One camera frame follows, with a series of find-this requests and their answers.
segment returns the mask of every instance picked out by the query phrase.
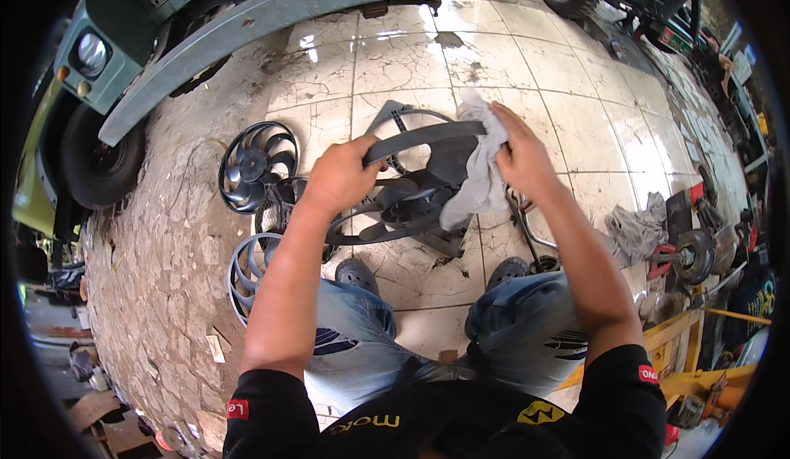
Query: headlight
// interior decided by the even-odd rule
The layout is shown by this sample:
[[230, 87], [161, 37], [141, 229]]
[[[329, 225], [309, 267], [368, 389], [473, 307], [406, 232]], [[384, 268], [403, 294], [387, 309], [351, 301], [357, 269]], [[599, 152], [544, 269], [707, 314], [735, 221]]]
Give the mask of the headlight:
[[104, 41], [91, 32], [85, 33], [77, 45], [77, 58], [82, 63], [82, 74], [95, 77], [107, 64], [107, 47]]

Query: gray rag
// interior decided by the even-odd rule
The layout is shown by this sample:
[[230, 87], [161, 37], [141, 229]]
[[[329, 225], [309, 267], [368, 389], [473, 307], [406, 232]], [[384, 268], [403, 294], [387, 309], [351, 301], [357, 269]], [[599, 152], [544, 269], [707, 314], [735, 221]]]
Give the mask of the gray rag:
[[499, 176], [494, 156], [507, 141], [507, 132], [494, 113], [488, 108], [475, 89], [461, 89], [463, 102], [458, 106], [459, 121], [480, 121], [487, 134], [477, 136], [477, 148], [466, 161], [469, 177], [460, 185], [458, 193], [450, 198], [441, 209], [441, 229], [452, 231], [470, 215], [485, 213], [489, 209], [507, 209], [505, 183]]
[[669, 240], [663, 223], [667, 220], [664, 197], [656, 192], [648, 193], [647, 210], [630, 212], [615, 206], [604, 218], [615, 245], [630, 259], [630, 265], [644, 262], [656, 247]]

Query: shoe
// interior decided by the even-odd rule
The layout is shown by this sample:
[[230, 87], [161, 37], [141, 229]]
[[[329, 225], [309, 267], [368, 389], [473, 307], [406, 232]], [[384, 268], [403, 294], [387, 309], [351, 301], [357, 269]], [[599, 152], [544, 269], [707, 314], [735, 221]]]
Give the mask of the shoe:
[[379, 285], [376, 284], [376, 277], [359, 258], [346, 258], [337, 264], [335, 281], [361, 287], [365, 291], [379, 296]]
[[486, 292], [499, 286], [508, 279], [524, 277], [529, 275], [529, 266], [526, 260], [521, 257], [508, 257], [500, 263], [494, 273], [491, 274], [486, 286]]

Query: ripped jeans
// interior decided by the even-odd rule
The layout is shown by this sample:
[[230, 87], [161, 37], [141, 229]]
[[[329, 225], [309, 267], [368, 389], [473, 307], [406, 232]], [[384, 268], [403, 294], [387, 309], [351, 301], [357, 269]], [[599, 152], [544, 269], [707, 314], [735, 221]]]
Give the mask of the ripped jeans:
[[[477, 376], [469, 355], [444, 364], [396, 343], [392, 306], [360, 287], [321, 279], [317, 316], [305, 386], [312, 402], [341, 414], [391, 389], [412, 356], [420, 367], [410, 382]], [[469, 307], [465, 332], [493, 378], [538, 397], [564, 382], [587, 353], [564, 273], [506, 280]]]

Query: hand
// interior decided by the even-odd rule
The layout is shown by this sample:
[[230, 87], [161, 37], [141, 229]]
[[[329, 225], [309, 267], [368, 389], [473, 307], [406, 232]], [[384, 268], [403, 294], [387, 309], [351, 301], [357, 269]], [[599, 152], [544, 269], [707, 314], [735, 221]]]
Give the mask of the hand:
[[384, 160], [362, 167], [362, 158], [377, 141], [375, 135], [365, 134], [345, 144], [330, 145], [315, 161], [300, 204], [325, 211], [330, 219], [358, 204], [373, 189], [376, 175], [387, 169]]
[[498, 102], [491, 103], [491, 111], [507, 131], [507, 146], [496, 154], [499, 173], [508, 184], [535, 202], [543, 201], [562, 184], [555, 174], [546, 147], [519, 116]]

